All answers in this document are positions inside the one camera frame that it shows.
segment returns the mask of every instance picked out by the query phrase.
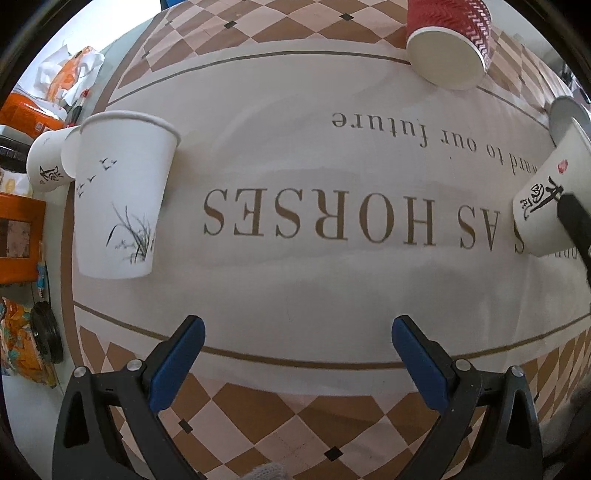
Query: orange packaging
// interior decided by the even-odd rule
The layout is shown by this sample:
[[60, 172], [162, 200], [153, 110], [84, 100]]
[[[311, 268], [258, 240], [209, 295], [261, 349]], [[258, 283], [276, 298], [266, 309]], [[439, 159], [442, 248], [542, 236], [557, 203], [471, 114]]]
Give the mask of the orange packaging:
[[31, 138], [37, 138], [46, 130], [59, 130], [64, 122], [47, 115], [31, 98], [12, 92], [0, 109], [0, 125], [19, 130]]

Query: printed tablecloth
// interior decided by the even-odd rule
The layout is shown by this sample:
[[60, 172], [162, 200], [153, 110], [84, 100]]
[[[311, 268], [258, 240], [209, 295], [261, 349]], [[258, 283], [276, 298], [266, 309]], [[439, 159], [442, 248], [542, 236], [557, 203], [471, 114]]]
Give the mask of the printed tablecloth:
[[402, 313], [478, 368], [522, 365], [540, 420], [589, 369], [583, 265], [574, 250], [528, 255], [511, 213], [553, 149], [543, 106], [567, 88], [496, 31], [480, 86], [440, 90], [406, 59], [405, 19], [389, 0], [186, 1], [99, 99], [183, 139], [148, 277], [78, 273], [70, 196], [69, 347], [110, 371], [204, 318], [160, 417], [209, 480], [267, 461], [296, 480], [393, 478], [436, 418], [391, 346]]

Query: orange picture frame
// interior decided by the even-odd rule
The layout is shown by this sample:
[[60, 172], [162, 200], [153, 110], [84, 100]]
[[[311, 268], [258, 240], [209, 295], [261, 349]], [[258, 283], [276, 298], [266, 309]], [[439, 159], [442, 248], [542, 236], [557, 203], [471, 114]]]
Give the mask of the orange picture frame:
[[[0, 221], [25, 222], [30, 225], [28, 256], [22, 258], [0, 256], [0, 284], [37, 281], [37, 263], [40, 254], [39, 245], [43, 236], [45, 208], [46, 203], [41, 200], [0, 192]], [[6, 239], [4, 239], [4, 248], [6, 249]]]

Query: red paper cup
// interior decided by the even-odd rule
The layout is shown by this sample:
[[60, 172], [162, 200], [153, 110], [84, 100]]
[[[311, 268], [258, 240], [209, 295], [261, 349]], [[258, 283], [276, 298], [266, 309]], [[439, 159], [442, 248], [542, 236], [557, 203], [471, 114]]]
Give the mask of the red paper cup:
[[408, 0], [407, 54], [415, 71], [450, 90], [473, 88], [491, 64], [491, 14], [482, 0]]

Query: checkered border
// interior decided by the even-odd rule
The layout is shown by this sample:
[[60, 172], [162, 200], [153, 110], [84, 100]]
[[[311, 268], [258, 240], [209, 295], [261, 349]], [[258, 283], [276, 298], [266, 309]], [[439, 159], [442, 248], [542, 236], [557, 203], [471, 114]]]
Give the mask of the checkered border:
[[[186, 59], [268, 41], [329, 38], [404, 49], [406, 7], [405, 0], [187, 0], [160, 14], [118, 88]], [[491, 50], [482, 87], [500, 87], [542, 114], [547, 102], [571, 95], [547, 65], [505, 32], [493, 29]]]
[[[145, 358], [79, 328], [92, 372]], [[591, 328], [523, 365], [538, 418], [548, 420], [590, 368]], [[449, 475], [461, 469], [484, 410], [460, 446]], [[115, 423], [127, 445], [141, 453], [121, 409]], [[267, 462], [282, 463], [295, 480], [395, 478], [417, 451], [437, 414], [417, 392], [327, 397], [277, 394], [189, 374], [160, 420], [191, 466], [208, 480], [235, 480]]]

